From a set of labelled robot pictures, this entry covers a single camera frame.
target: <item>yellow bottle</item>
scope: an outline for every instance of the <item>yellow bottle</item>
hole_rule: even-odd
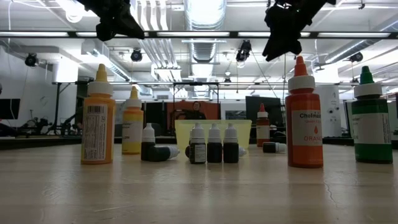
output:
[[[141,100],[138,100],[137,88],[133,86],[130,99],[126,100],[126,110],[123,112],[122,154],[140,154],[143,121]]]
[[[94,82],[88,84],[88,97],[83,107],[82,164],[107,164],[113,160],[114,119],[116,102],[113,87],[100,64]]]

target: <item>spotlight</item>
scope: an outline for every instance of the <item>spotlight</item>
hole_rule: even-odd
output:
[[[251,51],[251,44],[250,40],[243,40],[241,48],[238,50],[236,54],[236,61],[237,62],[244,62],[250,56]]]
[[[142,60],[141,49],[134,49],[130,58],[133,62],[140,62]]]
[[[360,62],[363,60],[363,54],[361,52],[358,52],[351,57],[348,58],[350,62]]]
[[[29,55],[25,59],[25,65],[29,67],[36,67],[37,54],[36,53],[29,53]]]

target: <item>chelmar label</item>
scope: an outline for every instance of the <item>chelmar label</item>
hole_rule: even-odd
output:
[[[391,144],[388,113],[353,114],[355,144]]]
[[[294,146],[322,146],[320,110],[292,111],[292,142]]]

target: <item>translucent yellow container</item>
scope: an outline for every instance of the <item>translucent yellow container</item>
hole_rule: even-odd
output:
[[[175,132],[177,135],[177,146],[184,151],[189,144],[189,134],[195,123],[200,123],[205,130],[206,144],[211,124],[216,123],[221,130],[221,140],[224,138],[224,131],[228,123],[234,124],[238,131],[238,143],[245,149],[249,147],[251,120],[175,120]]]

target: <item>cable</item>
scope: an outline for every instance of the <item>cable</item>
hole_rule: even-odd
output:
[[[267,82],[267,84],[269,85],[269,88],[270,88],[270,89],[271,89],[271,91],[274,93],[275,97],[276,97],[276,98],[278,98],[278,96],[276,95],[275,91],[272,89],[272,86],[271,86],[271,84],[269,84],[269,82],[268,82],[268,78],[266,77],[266,75],[265,75],[265,74],[264,74],[264,72],[262,71],[262,69],[261,69],[261,66],[260,66],[259,62],[257,61],[257,58],[256,58],[256,56],[254,55],[254,52],[253,52],[253,50],[251,50],[251,53],[253,54],[253,57],[254,57],[254,59],[256,60],[257,66],[260,68],[260,71],[261,71],[261,74],[262,74],[262,76],[263,76],[263,77],[266,79],[266,82]]]
[[[54,6],[54,7],[53,6],[34,6],[31,4],[27,4],[25,2],[19,2],[19,1],[12,1],[12,2],[23,4],[23,5],[30,6],[30,7],[39,8],[39,9],[62,9],[62,7],[60,7],[60,6]]]

